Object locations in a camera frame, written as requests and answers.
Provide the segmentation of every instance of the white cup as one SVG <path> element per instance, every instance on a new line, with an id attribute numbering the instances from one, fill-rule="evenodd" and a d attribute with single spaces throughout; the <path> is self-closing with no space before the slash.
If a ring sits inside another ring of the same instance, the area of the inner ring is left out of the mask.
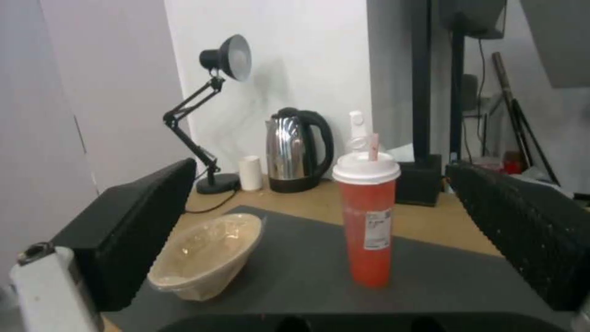
<path id="1" fill-rule="evenodd" d="M 262 188 L 262 168 L 260 157 L 249 155 L 240 159 L 238 163 L 240 185 L 242 190 L 255 191 Z"/>

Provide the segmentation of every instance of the stainless steel kettle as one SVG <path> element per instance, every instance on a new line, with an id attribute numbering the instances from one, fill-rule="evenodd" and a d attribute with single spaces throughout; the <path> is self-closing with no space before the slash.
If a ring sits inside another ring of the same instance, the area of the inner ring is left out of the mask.
<path id="1" fill-rule="evenodd" d="M 266 161 L 270 188 L 296 193 L 318 185 L 334 159 L 334 139 L 326 120 L 316 112 L 284 108 L 267 125 Z M 320 129 L 326 156 L 318 164 L 311 126 Z"/>

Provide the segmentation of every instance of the desk surface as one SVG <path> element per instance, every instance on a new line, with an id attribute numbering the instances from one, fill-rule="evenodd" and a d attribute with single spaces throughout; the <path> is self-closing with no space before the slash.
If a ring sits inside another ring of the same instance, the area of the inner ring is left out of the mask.
<path id="1" fill-rule="evenodd" d="M 229 195 L 230 193 L 199 195 L 193 191 L 189 196 L 186 209 L 208 209 L 219 204 Z M 240 205 L 331 224 L 342 224 L 342 210 L 336 183 L 324 181 L 312 190 L 294 194 L 275 193 L 268 189 L 265 183 L 264 189 L 260 191 L 240 191 L 234 198 L 214 211 L 203 214 L 183 214 L 172 236 L 201 220 L 220 216 Z M 407 239 L 501 256 L 471 221 L 459 199 L 451 194 L 441 193 L 436 207 L 396 205 L 392 233 Z M 106 323 L 106 331 L 118 330 L 108 321 Z"/>

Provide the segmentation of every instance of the lamp shade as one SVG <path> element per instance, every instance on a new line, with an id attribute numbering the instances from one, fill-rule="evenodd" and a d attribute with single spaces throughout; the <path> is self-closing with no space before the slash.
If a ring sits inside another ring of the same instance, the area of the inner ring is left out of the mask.
<path id="1" fill-rule="evenodd" d="M 236 34 L 225 40 L 218 50 L 201 52 L 199 62 L 209 71 L 221 69 L 234 80 L 244 81 L 250 75 L 252 54 L 246 39 Z"/>

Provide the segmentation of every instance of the desk lamp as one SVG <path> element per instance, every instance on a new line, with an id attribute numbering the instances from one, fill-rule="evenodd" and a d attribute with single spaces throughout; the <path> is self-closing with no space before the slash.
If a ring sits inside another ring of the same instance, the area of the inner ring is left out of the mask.
<path id="1" fill-rule="evenodd" d="M 199 62 L 203 68 L 209 71 L 211 79 L 172 110 L 166 112 L 163 120 L 166 126 L 205 164 L 207 178 L 196 183 L 197 192 L 217 194 L 239 188 L 240 178 L 237 174 L 215 174 L 221 171 L 217 166 L 217 158 L 203 147 L 195 144 L 178 126 L 178 122 L 221 92 L 225 79 L 219 75 L 220 69 L 236 81 L 246 80 L 250 75 L 252 56 L 246 39 L 237 34 L 225 40 L 219 49 L 201 52 Z M 186 105 L 209 88 L 212 89 L 212 92 L 203 99 L 192 106 Z"/>

